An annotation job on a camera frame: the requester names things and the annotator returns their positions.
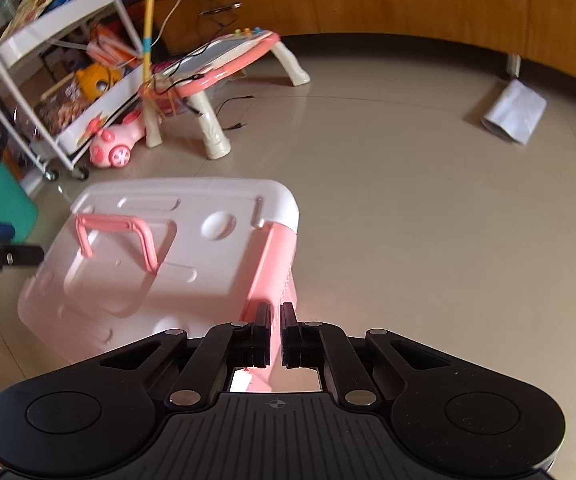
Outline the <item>snack box on shelf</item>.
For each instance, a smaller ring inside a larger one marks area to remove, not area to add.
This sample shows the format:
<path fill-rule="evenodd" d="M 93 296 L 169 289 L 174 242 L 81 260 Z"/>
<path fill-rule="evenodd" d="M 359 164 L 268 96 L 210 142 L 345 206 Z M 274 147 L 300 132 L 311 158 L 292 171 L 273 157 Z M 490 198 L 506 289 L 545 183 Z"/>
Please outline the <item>snack box on shelf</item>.
<path fill-rule="evenodd" d="M 52 136 L 61 133 L 77 120 L 90 106 L 79 81 L 75 77 L 64 78 L 47 90 L 34 108 L 35 114 Z"/>

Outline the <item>pink toy pig car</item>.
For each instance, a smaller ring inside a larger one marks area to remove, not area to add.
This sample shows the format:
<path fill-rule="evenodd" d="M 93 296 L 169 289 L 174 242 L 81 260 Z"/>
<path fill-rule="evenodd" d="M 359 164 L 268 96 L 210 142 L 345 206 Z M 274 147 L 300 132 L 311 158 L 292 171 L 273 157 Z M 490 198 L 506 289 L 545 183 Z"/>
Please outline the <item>pink toy pig car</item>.
<path fill-rule="evenodd" d="M 94 117 L 86 132 L 92 137 L 90 162 L 97 168 L 123 168 L 131 160 L 132 149 L 146 134 L 141 110 L 129 112 L 122 122 L 107 126 L 102 115 Z"/>

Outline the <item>pink plastic storage box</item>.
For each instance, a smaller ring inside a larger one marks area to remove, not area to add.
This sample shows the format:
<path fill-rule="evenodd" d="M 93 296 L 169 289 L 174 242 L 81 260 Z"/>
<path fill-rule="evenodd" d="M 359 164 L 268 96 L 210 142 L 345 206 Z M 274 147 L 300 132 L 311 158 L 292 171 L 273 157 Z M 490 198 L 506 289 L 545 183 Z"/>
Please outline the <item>pink plastic storage box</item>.
<path fill-rule="evenodd" d="M 297 233 L 277 222 L 267 222 L 253 231 L 251 282 L 246 285 L 241 321 L 252 322 L 256 306 L 271 306 L 270 364 L 238 370 L 230 385 L 231 392 L 271 392 L 270 377 L 274 367 L 282 364 L 280 306 L 290 302 L 297 307 L 297 292 L 292 276 L 292 263 L 297 247 Z"/>

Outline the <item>orange round toy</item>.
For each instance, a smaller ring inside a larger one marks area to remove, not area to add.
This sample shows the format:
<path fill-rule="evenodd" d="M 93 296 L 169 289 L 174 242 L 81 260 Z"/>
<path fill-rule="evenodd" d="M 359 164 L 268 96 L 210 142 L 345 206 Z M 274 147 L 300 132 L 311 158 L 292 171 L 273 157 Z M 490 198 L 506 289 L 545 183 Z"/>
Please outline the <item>orange round toy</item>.
<path fill-rule="evenodd" d="M 93 63 L 75 72 L 80 90 L 88 102 L 94 102 L 122 79 L 120 70 Z"/>

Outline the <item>pink toy drawing table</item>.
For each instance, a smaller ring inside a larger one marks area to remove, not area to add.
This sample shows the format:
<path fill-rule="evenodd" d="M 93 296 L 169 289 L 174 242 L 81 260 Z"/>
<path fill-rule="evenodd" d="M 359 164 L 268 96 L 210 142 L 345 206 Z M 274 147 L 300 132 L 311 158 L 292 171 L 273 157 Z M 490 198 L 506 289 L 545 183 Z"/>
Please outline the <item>pink toy drawing table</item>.
<path fill-rule="evenodd" d="M 212 159 L 230 154 L 230 140 L 218 122 L 208 90 L 245 70 L 267 53 L 274 55 L 295 87 L 311 81 L 277 32 L 256 28 L 216 38 L 156 73 L 143 84 L 142 95 L 153 101 L 176 96 L 195 115 L 204 150 Z"/>

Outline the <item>white lid with pink handle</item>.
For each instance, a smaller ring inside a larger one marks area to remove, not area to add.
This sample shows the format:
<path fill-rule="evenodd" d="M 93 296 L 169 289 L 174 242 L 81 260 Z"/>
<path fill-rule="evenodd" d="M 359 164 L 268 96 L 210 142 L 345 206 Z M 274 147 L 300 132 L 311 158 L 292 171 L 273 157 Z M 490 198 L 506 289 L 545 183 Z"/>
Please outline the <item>white lid with pink handle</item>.
<path fill-rule="evenodd" d="M 24 284 L 19 318 L 71 362 L 165 330 L 200 337 L 240 321 L 253 231 L 267 222 L 298 232 L 297 201 L 272 180 L 91 185 Z"/>

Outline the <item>yellow toy pole pink hook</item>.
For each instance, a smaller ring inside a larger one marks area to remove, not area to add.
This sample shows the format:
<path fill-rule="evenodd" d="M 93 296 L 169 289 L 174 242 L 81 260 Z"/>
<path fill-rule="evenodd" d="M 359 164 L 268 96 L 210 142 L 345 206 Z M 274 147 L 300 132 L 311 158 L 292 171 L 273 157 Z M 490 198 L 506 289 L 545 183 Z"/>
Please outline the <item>yellow toy pole pink hook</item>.
<path fill-rule="evenodd" d="M 154 0 L 145 0 L 143 32 L 143 83 L 151 78 L 152 25 L 154 24 Z"/>

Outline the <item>white paper bag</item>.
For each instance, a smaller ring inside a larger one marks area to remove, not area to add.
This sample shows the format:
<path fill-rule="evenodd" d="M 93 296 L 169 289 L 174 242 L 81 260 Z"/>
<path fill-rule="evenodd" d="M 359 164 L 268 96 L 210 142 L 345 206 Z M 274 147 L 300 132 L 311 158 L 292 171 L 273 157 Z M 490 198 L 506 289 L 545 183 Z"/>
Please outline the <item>white paper bag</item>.
<path fill-rule="evenodd" d="M 547 101 L 538 92 L 513 79 L 481 118 L 490 133 L 527 145 L 541 121 Z"/>

